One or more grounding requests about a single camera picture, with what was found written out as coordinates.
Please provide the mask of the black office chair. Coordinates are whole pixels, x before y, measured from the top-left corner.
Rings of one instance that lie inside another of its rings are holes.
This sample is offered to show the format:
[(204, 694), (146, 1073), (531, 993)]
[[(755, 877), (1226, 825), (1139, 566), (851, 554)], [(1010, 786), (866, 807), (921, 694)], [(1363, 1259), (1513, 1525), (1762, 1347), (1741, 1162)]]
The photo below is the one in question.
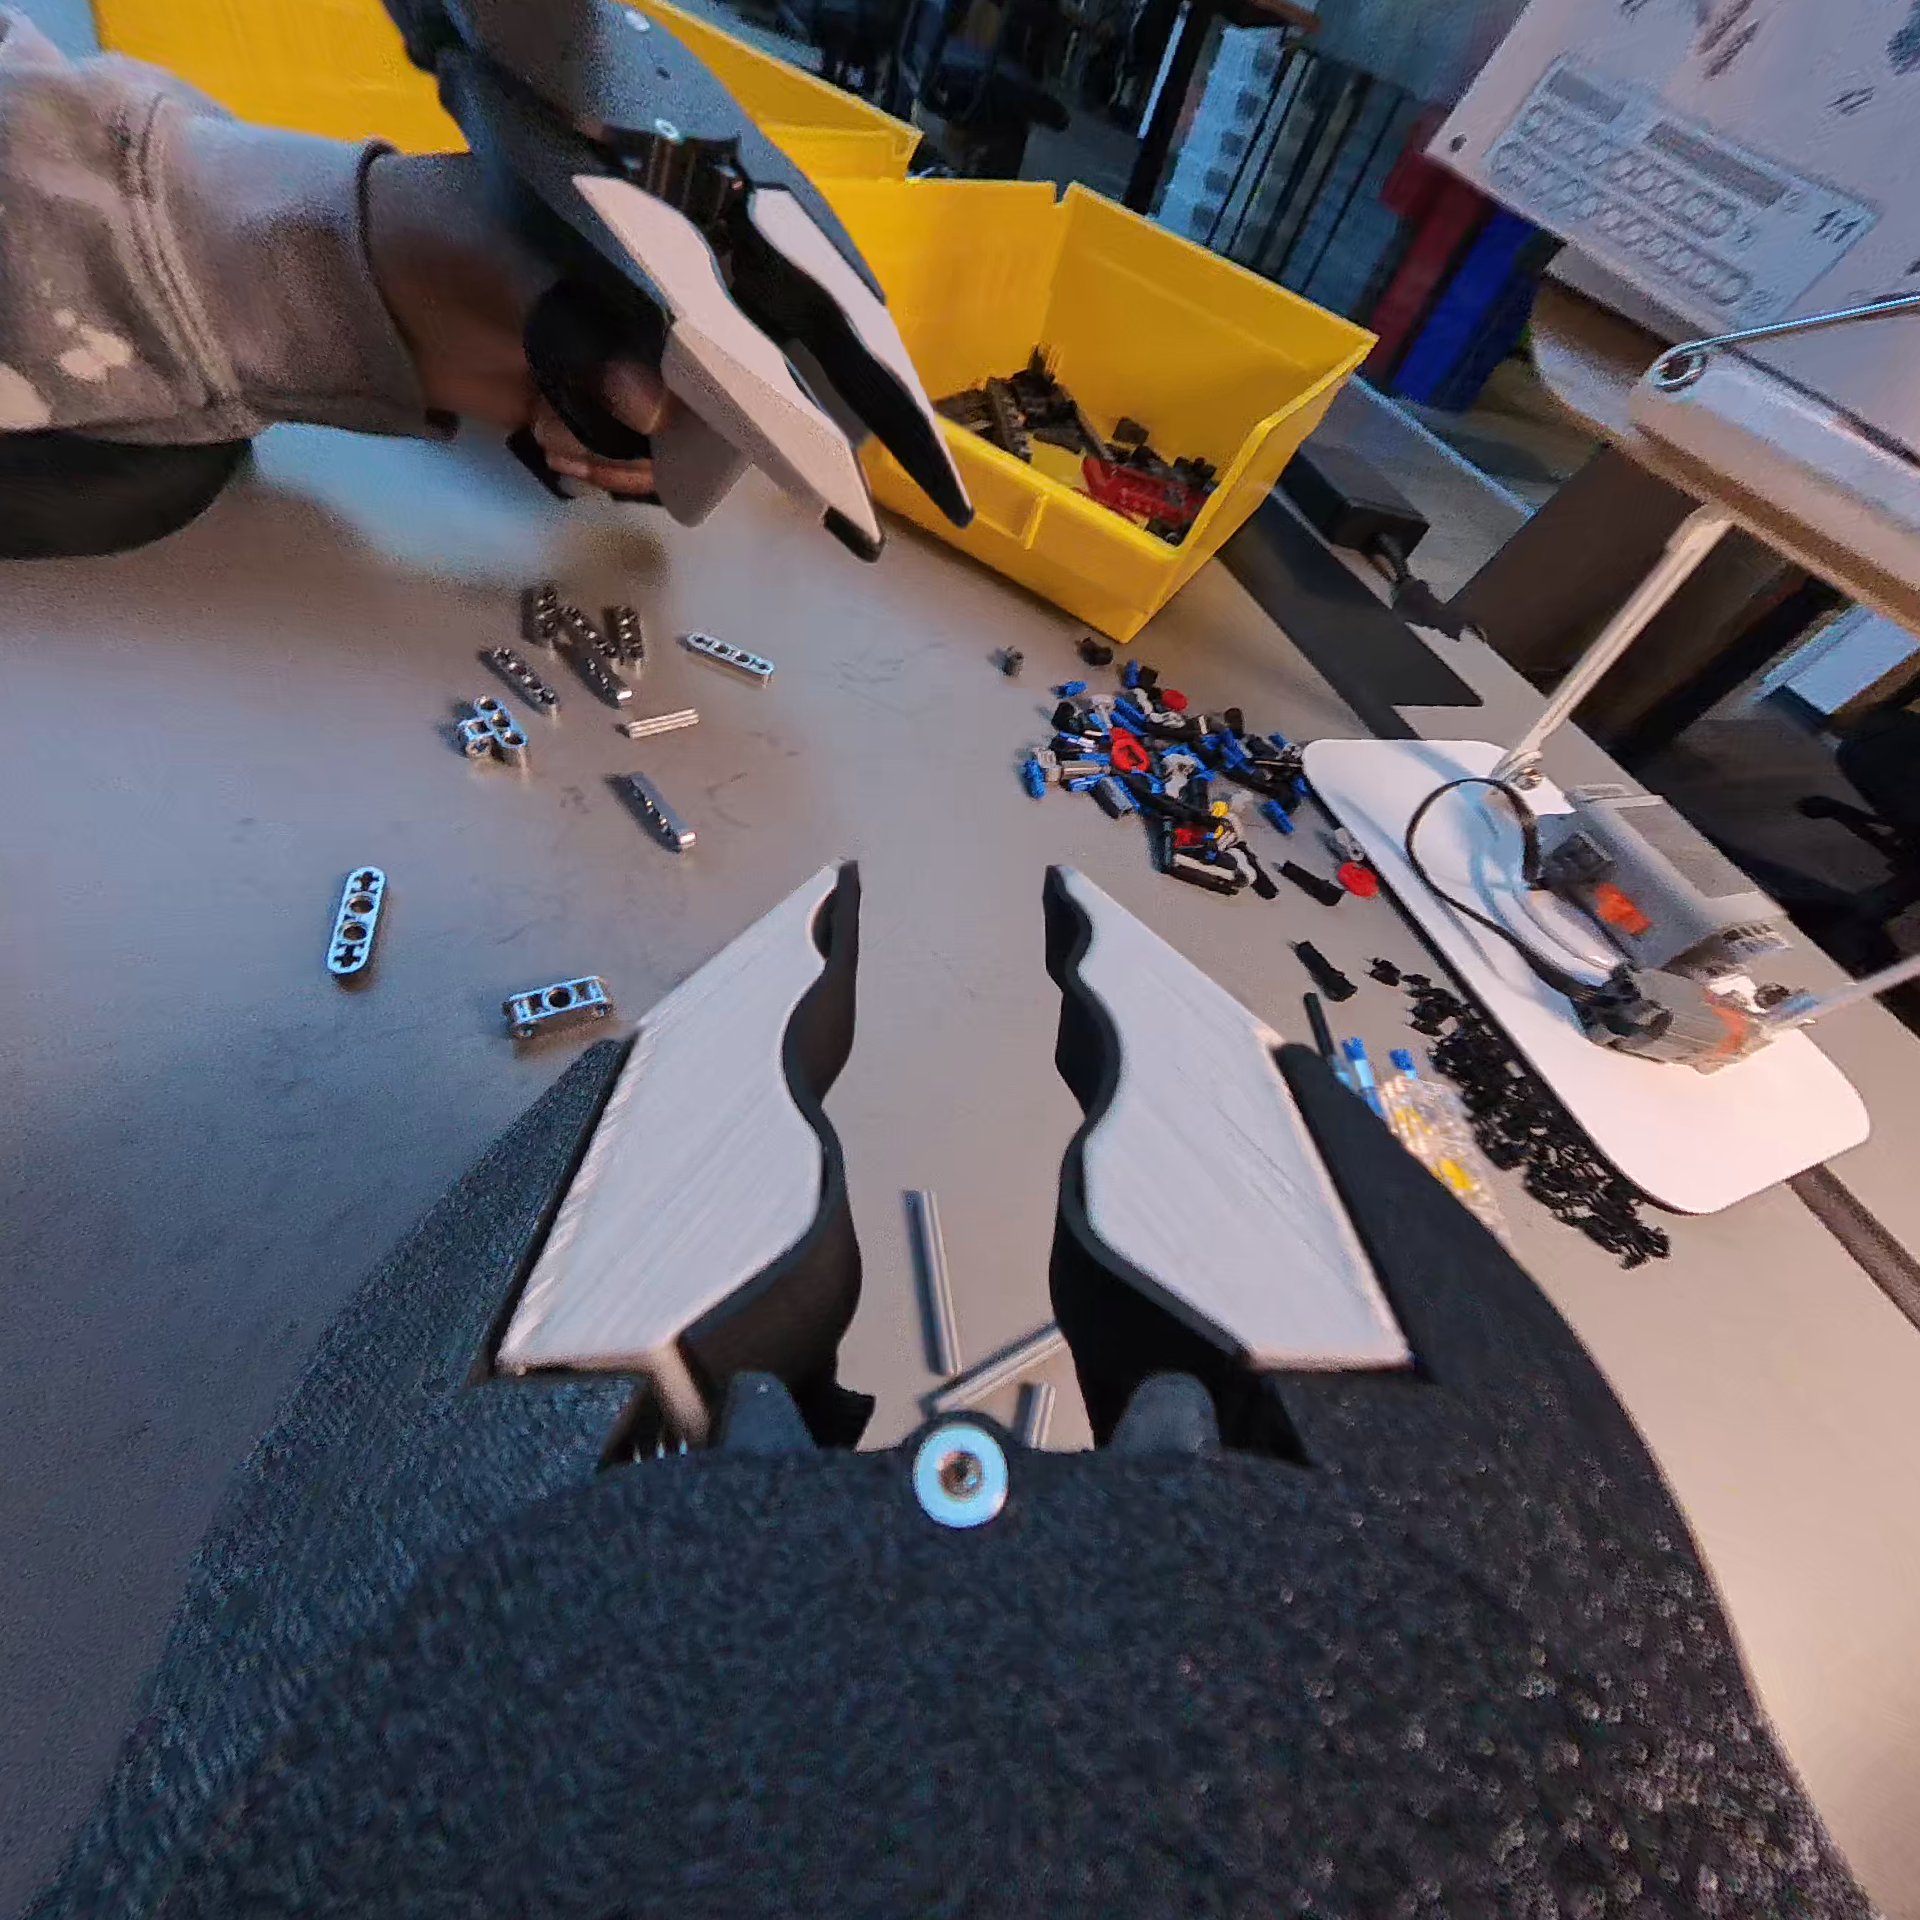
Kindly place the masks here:
[(1887, 926), (1918, 902), (1918, 715), (1884, 709), (1850, 731), (1836, 761), (1858, 800), (1802, 798), (1811, 822), (1850, 831), (1887, 873), (1862, 888), (1839, 886), (1826, 867), (1803, 879), (1813, 931), (1846, 968), (1862, 973), (1894, 957)]

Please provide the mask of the wooden book stand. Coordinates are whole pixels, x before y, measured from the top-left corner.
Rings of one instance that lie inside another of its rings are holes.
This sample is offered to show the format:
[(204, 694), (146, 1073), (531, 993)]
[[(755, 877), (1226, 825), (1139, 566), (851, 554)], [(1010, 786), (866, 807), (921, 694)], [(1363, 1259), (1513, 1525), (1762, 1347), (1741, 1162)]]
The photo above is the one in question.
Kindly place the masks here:
[(1509, 745), (1476, 738), (1321, 738), (1315, 795), (1371, 859), (1455, 985), (1511, 1039), (1573, 1122), (1650, 1202), (1723, 1211), (1867, 1138), (1866, 1104), (1809, 1027), (1910, 975), (1887, 967), (1830, 993), (1789, 993), (1796, 1030), (1719, 1072), (1626, 1057), (1589, 1042), (1567, 990), (1594, 981), (1556, 942), (1594, 931), (1539, 882), (1539, 816), (1567, 803), (1546, 749), (1577, 705), (1733, 533), (1862, 601), (1916, 594), (1916, 451), (1743, 353), (1770, 336), (1887, 319), (1908, 302), (1705, 336), (1666, 346), (1626, 403), (1628, 446), (1691, 498), (1638, 584)]

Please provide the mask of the blue crate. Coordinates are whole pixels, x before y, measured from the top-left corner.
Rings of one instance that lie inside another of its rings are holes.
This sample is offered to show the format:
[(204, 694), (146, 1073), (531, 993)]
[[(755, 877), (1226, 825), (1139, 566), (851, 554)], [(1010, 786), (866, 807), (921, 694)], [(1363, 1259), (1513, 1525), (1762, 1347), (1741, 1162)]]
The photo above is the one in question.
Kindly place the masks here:
[(1443, 294), (1406, 346), (1390, 391), (1441, 414), (1473, 408), (1519, 344), (1556, 234), (1497, 207), (1453, 264)]

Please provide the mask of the yellow bin with red panels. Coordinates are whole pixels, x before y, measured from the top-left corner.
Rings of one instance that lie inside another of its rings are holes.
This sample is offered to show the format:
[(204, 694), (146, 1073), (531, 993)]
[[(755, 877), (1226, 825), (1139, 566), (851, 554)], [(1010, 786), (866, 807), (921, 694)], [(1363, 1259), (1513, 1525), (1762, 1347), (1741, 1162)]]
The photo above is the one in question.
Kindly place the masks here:
[(1079, 182), (836, 177), (826, 193), (931, 398), (1041, 346), (1097, 424), (1132, 417), (1157, 451), (1214, 466), (1195, 526), (1167, 544), (956, 423), (945, 439), (977, 507), (963, 530), (885, 448), (865, 448), (885, 510), (1108, 640), (1135, 640), (1267, 503), (1377, 346), (1369, 329)]

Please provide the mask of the grey motor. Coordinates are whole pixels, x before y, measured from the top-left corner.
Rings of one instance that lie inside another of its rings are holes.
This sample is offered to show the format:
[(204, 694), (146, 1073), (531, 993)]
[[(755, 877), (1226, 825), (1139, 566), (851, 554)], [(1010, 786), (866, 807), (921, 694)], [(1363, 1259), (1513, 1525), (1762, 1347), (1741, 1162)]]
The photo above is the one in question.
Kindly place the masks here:
[(1594, 973), (1579, 992), (1567, 990), (1583, 1038), (1626, 1057), (1719, 1072), (1796, 1030), (1782, 1017), (1788, 990), (1762, 986), (1746, 968), (1788, 945), (1777, 919), (1716, 928), (1668, 967), (1635, 967), (1599, 951), (1594, 931), (1556, 942)]

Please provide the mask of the black power adapter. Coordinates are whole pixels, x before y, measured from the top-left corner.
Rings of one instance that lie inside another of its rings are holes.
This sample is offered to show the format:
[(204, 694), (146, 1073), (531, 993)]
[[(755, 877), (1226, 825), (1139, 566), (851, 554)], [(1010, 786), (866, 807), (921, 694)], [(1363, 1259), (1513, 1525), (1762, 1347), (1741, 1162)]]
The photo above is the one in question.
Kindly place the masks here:
[(1287, 462), (1279, 491), (1319, 537), (1354, 553), (1390, 547), (1406, 559), (1430, 530), (1430, 520), (1378, 467), (1319, 439)]

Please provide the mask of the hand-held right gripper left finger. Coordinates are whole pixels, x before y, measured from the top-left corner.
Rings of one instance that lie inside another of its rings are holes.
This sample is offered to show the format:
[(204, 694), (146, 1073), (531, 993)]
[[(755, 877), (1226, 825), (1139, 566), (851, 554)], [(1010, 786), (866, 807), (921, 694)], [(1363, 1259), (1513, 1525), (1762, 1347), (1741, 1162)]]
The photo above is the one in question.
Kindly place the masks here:
[(858, 1022), (862, 882), (809, 874), (647, 1010), (508, 1311), (503, 1375), (631, 1375), (693, 1446), (771, 1375), (823, 1448), (862, 1255), (826, 1099)]

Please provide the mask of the stack of grey crates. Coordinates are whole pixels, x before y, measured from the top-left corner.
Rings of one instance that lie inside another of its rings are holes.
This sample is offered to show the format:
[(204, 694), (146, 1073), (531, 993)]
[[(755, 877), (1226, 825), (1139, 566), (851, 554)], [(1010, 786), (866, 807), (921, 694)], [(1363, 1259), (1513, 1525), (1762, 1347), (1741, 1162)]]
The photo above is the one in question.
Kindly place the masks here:
[(1207, 26), (1149, 216), (1305, 289), (1378, 211), (1421, 103), (1279, 22)]

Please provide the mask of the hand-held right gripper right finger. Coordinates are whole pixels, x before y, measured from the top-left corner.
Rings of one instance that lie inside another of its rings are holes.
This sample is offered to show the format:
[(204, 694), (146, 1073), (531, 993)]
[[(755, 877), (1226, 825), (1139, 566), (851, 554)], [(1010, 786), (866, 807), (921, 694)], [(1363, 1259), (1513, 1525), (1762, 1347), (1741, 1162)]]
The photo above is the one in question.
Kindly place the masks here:
[(1079, 1109), (1047, 1295), (1095, 1442), (1158, 1375), (1258, 1451), (1287, 1446), (1273, 1379), (1411, 1375), (1282, 1032), (1073, 866), (1047, 867), (1042, 919), (1053, 1064)]

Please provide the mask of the transparent engine block assembly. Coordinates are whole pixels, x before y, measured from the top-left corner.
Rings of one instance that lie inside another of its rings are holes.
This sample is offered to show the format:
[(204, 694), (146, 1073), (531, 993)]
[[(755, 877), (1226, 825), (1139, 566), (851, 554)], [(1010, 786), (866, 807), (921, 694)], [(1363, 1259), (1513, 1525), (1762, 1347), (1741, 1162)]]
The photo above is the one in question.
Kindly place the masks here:
[(1436, 1182), (1446, 1185), (1484, 1229), (1511, 1243), (1492, 1168), (1473, 1134), (1470, 1115), (1441, 1075), (1417, 1064), (1406, 1046), (1395, 1046), (1386, 1070), (1378, 1070), (1361, 1038), (1337, 1038), (1319, 992), (1302, 997), (1313, 1042), (1345, 1090), (1356, 1094), (1369, 1113), (1420, 1160)]

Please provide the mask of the grey desk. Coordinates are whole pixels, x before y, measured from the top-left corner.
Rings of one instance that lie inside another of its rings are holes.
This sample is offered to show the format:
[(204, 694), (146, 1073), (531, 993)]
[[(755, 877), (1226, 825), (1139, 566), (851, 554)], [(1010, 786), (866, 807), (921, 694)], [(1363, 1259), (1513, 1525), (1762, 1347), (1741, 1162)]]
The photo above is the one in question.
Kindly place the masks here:
[[(591, 619), (635, 608), (627, 711), (521, 634), (539, 584)], [(693, 657), (686, 632), (774, 674)], [(284, 426), (175, 538), (5, 566), (5, 1915), (89, 1811), (202, 1534), (319, 1333), (586, 1043), (513, 1042), (510, 992), (598, 973), (629, 1027), (806, 874), (859, 866), (827, 1111), (871, 1446), (937, 1379), (907, 1189), (937, 1194), (970, 1361), (1049, 1319), (1079, 1111), (1051, 1054), (1047, 866), (1299, 1039), (1290, 944), (1310, 942), (1358, 986), (1335, 1032), (1378, 1063), (1411, 1043), (1369, 977), (1426, 960), (1390, 901), (1215, 897), (1157, 874), (1139, 822), (1022, 791), (1079, 632), (898, 523), (862, 565), (757, 477), (699, 530), (565, 507), (486, 430)], [(558, 715), (481, 664), (500, 642)], [(529, 728), (525, 769), (462, 755), (483, 691)], [(691, 731), (617, 734), (687, 705)], [(629, 771), (687, 853), (635, 822)], [(341, 982), (325, 951), (361, 861), (390, 891), (371, 970)]]

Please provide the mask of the person's left forearm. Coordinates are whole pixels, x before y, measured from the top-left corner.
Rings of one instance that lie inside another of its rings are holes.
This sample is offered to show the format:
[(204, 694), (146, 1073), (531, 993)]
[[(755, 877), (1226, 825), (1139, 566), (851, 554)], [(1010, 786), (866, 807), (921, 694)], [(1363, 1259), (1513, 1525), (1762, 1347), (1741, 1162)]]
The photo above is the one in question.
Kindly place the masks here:
[(377, 288), (385, 141), (261, 127), (3, 22), (3, 430), (137, 446), (441, 421)]

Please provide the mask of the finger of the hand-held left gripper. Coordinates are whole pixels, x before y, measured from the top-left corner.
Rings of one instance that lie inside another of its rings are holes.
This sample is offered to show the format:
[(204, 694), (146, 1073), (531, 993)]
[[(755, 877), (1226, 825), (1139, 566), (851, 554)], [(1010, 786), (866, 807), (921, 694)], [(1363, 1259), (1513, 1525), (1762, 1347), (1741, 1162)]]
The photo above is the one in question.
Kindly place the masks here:
[(970, 527), (971, 495), (887, 302), (789, 186), (755, 185), (740, 200), (731, 288), (823, 379), (833, 417), (879, 443), (951, 526)]
[(882, 533), (853, 440), (733, 302), (698, 225), (629, 181), (575, 176), (573, 186), (611, 232), (613, 261), (654, 288), (668, 391), (782, 491), (811, 503), (847, 551), (876, 559)]

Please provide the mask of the heap of dark building pieces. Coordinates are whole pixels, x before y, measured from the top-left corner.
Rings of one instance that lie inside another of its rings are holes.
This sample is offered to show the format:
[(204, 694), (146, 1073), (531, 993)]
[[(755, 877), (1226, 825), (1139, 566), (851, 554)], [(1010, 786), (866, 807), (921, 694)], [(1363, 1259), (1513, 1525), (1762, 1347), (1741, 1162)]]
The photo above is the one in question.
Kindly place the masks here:
[(1117, 416), (1111, 424), (1097, 423), (1090, 408), (1059, 379), (1055, 357), (1042, 344), (1015, 373), (990, 375), (970, 389), (951, 391), (937, 398), (932, 408), (951, 424), (1085, 498), (1090, 495), (1083, 491), (1079, 470), (1085, 455), (1117, 464), (1179, 466), (1195, 477), (1212, 479), (1215, 491), (1215, 466), (1207, 456), (1166, 455), (1151, 440), (1148, 424), (1134, 416)]

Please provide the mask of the pile of small coloured connectors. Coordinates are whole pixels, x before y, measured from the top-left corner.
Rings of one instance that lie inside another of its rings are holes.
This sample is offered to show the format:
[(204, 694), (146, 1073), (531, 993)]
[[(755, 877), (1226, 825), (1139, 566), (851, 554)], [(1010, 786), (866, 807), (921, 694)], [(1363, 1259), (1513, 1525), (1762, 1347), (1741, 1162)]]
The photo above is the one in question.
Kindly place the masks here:
[(1151, 867), (1212, 895), (1270, 901), (1290, 885), (1345, 902), (1340, 879), (1258, 850), (1253, 819), (1292, 834), (1313, 793), (1301, 743), (1251, 727), (1236, 705), (1199, 705), (1142, 662), (1111, 686), (1063, 680), (1051, 699), (1044, 735), (1015, 755), (1031, 800), (1083, 795), (1140, 825)]

